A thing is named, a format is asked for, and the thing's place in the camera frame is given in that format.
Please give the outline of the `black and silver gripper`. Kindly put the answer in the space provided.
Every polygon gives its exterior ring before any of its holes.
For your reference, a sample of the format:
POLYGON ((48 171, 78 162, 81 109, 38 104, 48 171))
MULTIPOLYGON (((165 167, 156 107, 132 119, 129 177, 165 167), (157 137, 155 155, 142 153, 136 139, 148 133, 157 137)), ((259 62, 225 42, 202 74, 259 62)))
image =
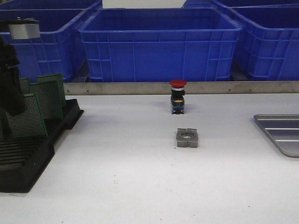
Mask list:
MULTIPOLYGON (((33 18, 1 20, 0 31, 7 30, 11 38, 15 40, 40 37, 39 21, 33 18)), ((0 74, 0 107, 11 116, 25 111, 24 103, 21 100, 19 69, 14 67, 20 63, 16 55, 14 46, 0 38, 0 67, 10 68, 0 74)))

